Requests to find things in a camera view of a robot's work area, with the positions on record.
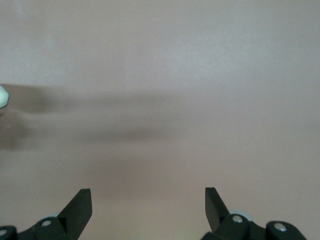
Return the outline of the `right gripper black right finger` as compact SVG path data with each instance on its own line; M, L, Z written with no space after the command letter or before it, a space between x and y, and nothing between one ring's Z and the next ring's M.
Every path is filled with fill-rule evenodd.
M203 240L306 240L294 225L270 221L263 228L240 213L230 213L214 187L205 189L205 214L211 231Z

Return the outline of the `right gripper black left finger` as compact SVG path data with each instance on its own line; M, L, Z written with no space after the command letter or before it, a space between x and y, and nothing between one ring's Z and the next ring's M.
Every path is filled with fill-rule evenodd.
M89 188L79 190L57 215L45 217L30 228L18 232L13 225L0 227L2 240L77 240L92 216Z

